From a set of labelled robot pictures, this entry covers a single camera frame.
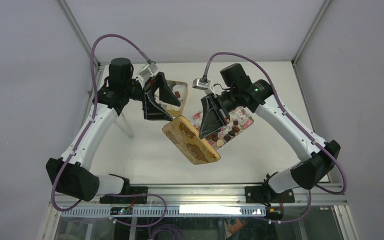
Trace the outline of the silver tin lid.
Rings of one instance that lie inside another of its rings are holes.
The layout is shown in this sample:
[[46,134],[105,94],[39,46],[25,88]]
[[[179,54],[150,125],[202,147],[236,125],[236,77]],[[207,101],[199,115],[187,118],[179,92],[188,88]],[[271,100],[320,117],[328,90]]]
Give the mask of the silver tin lid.
[[182,115],[167,123],[162,132],[193,165],[215,163],[221,159],[220,154],[207,140],[199,137],[198,130]]

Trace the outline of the silver metal tongs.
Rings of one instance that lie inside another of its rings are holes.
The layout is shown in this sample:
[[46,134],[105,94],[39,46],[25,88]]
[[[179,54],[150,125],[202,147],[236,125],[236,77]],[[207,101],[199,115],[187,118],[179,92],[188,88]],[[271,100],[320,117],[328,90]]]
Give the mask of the silver metal tongs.
[[133,129],[125,117],[124,113],[121,112],[118,118],[114,121],[114,124],[126,135],[130,140],[134,139]]

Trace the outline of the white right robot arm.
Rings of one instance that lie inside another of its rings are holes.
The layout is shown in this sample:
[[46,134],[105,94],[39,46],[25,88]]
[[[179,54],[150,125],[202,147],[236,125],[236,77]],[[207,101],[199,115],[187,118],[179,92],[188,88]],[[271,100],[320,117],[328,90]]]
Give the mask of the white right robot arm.
[[276,99],[273,87],[263,79],[252,82],[241,64],[227,66],[220,74],[227,85],[221,94],[214,93],[213,85],[205,76],[193,81],[193,88],[204,90],[206,94],[201,99],[199,137],[205,138],[227,126],[230,112],[236,108],[248,108],[269,123],[299,159],[299,163],[290,168],[266,176],[262,183],[263,198],[274,203],[286,190],[312,189],[334,167],[333,160],[339,155],[340,145],[335,140],[327,142],[302,126]]

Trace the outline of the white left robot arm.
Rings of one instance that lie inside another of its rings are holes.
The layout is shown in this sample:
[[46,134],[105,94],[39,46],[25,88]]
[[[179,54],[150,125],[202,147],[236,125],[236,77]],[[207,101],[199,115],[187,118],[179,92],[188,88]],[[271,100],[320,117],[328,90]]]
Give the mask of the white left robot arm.
[[161,102],[179,107],[181,102],[170,89],[165,74],[154,61],[134,77],[134,67],[128,58],[110,62],[104,84],[96,90],[87,120],[69,147],[58,158],[50,158],[46,171],[52,182],[52,192],[81,201],[96,195],[111,194],[118,203],[125,203],[131,190],[119,176],[97,176],[90,172],[93,158],[107,131],[122,114],[129,101],[142,104],[143,118],[148,121],[172,121],[173,117]]

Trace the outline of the brown rectangular chocolate in cup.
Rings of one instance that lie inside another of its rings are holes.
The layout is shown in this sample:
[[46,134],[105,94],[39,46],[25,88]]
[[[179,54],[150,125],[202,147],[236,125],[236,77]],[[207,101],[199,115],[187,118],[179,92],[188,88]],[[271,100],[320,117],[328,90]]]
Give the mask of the brown rectangular chocolate in cup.
[[181,95],[180,95],[180,93],[178,92],[178,91],[176,91],[175,93],[174,93],[174,95],[176,96],[176,98],[180,98],[181,97]]

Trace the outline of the yellow tin box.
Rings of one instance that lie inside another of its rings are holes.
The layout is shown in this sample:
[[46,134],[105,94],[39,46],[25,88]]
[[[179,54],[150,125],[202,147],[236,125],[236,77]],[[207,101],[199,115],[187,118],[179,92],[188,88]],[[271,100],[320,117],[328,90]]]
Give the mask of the yellow tin box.
[[168,86],[177,99],[180,101],[180,106],[172,104],[166,104],[165,110],[173,117],[177,117],[183,114],[186,106],[186,101],[189,93],[188,84],[182,81],[167,80]]

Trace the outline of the white paper cup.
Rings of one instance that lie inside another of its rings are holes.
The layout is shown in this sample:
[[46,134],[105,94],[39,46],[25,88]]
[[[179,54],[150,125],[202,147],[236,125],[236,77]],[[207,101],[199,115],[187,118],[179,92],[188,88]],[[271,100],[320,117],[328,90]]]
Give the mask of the white paper cup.
[[175,93],[175,92],[179,92],[179,93],[180,93],[180,98],[177,98],[177,99],[180,100],[180,101],[183,100],[183,99],[185,98],[186,93],[187,93],[187,90],[188,90],[187,86],[185,86],[185,85],[179,85],[179,84],[175,85],[175,86],[172,88],[173,93]]

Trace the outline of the floral rectangular tray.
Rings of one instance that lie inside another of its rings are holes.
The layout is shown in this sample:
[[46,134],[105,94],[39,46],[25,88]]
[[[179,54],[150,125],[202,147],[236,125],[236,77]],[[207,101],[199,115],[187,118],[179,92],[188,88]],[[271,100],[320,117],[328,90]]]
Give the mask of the floral rectangular tray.
[[[216,151],[222,148],[228,142],[232,141],[239,134],[243,133],[254,123],[253,117],[246,111],[245,108],[241,106],[231,111],[229,115],[230,121],[228,121],[228,125],[205,138],[205,140]],[[222,147],[216,146],[216,142],[219,139],[224,141],[224,145]]]

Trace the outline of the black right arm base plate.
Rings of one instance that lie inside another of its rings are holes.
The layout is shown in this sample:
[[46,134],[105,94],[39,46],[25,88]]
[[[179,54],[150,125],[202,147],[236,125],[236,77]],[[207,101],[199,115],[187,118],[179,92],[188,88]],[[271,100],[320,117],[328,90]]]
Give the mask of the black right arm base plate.
[[285,190],[282,193],[275,193],[262,185],[245,186],[244,196],[247,204],[254,203],[295,203],[295,195],[291,189]]

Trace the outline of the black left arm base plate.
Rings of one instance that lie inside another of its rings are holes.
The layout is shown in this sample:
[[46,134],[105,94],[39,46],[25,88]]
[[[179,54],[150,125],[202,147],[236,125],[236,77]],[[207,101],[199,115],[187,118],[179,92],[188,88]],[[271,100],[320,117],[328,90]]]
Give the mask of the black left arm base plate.
[[146,204],[148,197],[145,194],[148,192],[149,188],[147,186],[124,187],[121,193],[118,193],[121,196],[104,195],[100,197],[99,203],[129,205],[134,202],[134,204]]

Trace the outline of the aluminium frame rail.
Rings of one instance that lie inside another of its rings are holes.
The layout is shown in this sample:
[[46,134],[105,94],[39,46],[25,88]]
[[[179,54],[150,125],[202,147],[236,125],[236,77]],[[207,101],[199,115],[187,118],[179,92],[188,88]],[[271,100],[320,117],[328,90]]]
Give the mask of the aluminium frame rail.
[[[148,187],[149,194],[159,195],[169,206],[179,205],[226,205],[233,206],[246,203],[245,187],[260,188],[261,183],[245,184],[132,184],[132,187]],[[322,187],[338,191],[342,187],[338,183],[321,183]],[[303,188],[295,188],[291,195],[295,202],[286,203],[285,207],[304,207],[309,202],[308,191]],[[347,206],[346,196],[330,194],[315,187],[311,190],[312,206]],[[99,196],[91,201],[82,201],[79,206],[97,206]],[[58,206],[71,206],[77,199],[61,193],[55,194]]]

